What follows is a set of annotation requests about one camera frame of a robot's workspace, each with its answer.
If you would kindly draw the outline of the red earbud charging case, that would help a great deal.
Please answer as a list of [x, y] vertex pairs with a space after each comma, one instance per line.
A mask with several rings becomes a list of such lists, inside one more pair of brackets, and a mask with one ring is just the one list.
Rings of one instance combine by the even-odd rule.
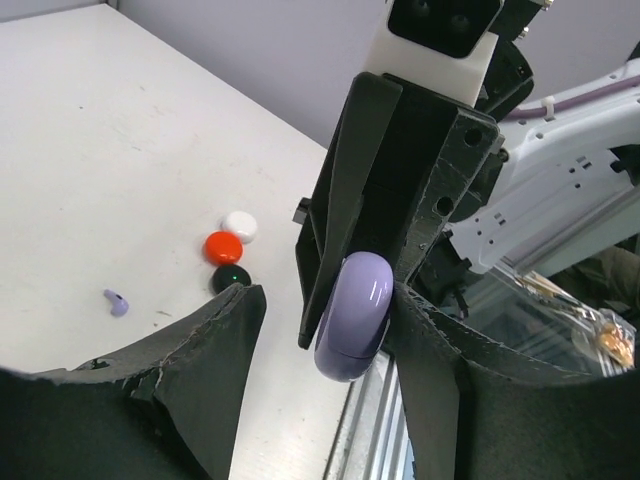
[[241, 240], [231, 232], [211, 233], [203, 244], [203, 255], [214, 265], [236, 264], [243, 256]]

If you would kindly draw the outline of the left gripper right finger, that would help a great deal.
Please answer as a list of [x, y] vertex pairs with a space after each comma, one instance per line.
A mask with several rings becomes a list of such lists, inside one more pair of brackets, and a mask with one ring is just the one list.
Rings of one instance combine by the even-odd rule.
[[639, 374], [527, 357], [394, 292], [389, 348], [419, 479], [635, 479]]

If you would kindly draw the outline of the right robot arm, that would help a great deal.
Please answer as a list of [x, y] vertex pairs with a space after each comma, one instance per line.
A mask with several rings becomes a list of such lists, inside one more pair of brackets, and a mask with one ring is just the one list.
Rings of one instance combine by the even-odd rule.
[[320, 335], [368, 354], [388, 312], [364, 296], [378, 279], [443, 299], [467, 273], [528, 255], [639, 184], [639, 60], [518, 108], [533, 84], [502, 45], [486, 96], [466, 106], [390, 74], [351, 85], [296, 244], [298, 343]]

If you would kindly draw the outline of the purple earbud charging case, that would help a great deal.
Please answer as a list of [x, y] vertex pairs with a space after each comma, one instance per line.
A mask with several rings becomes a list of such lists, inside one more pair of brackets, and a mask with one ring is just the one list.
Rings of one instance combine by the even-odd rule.
[[388, 329], [393, 290], [382, 256], [361, 251], [344, 259], [315, 344], [315, 365], [325, 377], [351, 382], [369, 369]]

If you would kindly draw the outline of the black earbud charging case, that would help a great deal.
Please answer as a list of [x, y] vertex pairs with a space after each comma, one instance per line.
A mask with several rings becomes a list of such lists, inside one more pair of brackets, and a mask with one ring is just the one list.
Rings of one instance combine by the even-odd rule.
[[221, 265], [211, 277], [210, 289], [213, 294], [219, 294], [234, 284], [249, 286], [252, 284], [252, 278], [248, 271], [239, 265]]

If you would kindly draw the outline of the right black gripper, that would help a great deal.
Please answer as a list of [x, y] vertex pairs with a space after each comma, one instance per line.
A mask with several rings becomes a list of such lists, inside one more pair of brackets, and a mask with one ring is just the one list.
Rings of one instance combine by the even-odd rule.
[[498, 138], [483, 111], [397, 77], [355, 77], [297, 242], [300, 348], [310, 347], [347, 255], [376, 253], [410, 283]]

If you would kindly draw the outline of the white earbud charging case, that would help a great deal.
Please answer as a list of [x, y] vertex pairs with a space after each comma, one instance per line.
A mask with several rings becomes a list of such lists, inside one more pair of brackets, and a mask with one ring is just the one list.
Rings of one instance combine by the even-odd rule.
[[227, 213], [220, 222], [221, 229], [235, 235], [243, 244], [255, 240], [258, 234], [258, 223], [248, 212], [236, 210]]

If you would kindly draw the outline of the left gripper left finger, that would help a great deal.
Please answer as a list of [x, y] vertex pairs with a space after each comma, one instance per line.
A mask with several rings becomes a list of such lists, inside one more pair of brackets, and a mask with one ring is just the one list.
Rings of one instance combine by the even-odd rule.
[[5, 479], [225, 479], [266, 313], [231, 286], [74, 369], [1, 372]]

